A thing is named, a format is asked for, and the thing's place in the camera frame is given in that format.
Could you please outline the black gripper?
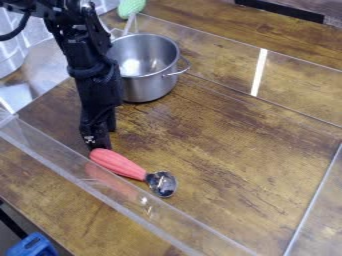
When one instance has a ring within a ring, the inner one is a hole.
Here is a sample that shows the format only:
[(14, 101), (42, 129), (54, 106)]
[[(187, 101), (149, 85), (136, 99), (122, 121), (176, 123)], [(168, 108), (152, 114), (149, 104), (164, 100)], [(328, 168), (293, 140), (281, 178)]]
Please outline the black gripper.
[(116, 130), (116, 110), (122, 103), (117, 62), (105, 59), (90, 68), (68, 67), (81, 102), (80, 135), (89, 150), (110, 149), (109, 132)]

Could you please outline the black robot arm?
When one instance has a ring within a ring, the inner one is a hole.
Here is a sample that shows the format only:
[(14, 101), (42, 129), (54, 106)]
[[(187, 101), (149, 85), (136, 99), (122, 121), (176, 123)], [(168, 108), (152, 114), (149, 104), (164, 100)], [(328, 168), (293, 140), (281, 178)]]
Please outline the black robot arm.
[(90, 0), (0, 0), (0, 8), (22, 15), (17, 28), (0, 35), (0, 41), (12, 39), (24, 30), (29, 18), (44, 20), (76, 83), (84, 144), (90, 150), (109, 149), (122, 87), (117, 61), (108, 57), (110, 34), (100, 23), (94, 3)]

